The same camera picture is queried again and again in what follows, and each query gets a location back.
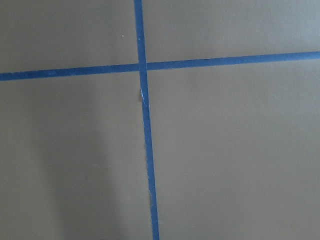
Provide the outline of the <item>horizontal blue tape strip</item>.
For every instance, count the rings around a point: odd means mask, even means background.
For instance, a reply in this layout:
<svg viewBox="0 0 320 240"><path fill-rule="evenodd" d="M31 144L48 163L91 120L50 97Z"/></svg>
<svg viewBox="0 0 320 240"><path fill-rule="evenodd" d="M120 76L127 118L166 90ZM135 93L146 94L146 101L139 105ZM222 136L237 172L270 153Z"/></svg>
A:
<svg viewBox="0 0 320 240"><path fill-rule="evenodd" d="M213 67L213 66L269 63L269 62L272 63L272 62L286 62L286 61L318 60L319 58L320 58L320 53L318 51L277 53L277 54L263 54L263 55L147 62L146 69L148 71L171 70L171 69L183 69L183 68ZM139 71L139 64L137 63L116 64L116 65L103 65L103 66L4 72L0 74L0 80L4 82L4 81L15 81L15 80L73 77L73 76L113 74L113 73L126 73L126 72L138 72L138 71Z"/></svg>

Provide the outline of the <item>vertical blue tape strip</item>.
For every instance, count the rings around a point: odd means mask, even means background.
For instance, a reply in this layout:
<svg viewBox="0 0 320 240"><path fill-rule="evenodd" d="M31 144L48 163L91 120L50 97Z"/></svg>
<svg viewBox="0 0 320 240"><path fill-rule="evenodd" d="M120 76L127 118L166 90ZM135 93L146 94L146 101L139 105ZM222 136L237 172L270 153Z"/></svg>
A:
<svg viewBox="0 0 320 240"><path fill-rule="evenodd" d="M141 0L134 1L136 41L138 54L138 68L140 78L143 131L146 156L146 170L148 179L148 191L150 197L150 219L152 238L160 239L159 222L158 222L158 206L156 192L156 178L154 169L154 155L152 142L152 128L150 118L149 88L148 88L148 71L145 47L145 32L143 20L143 4Z"/></svg>

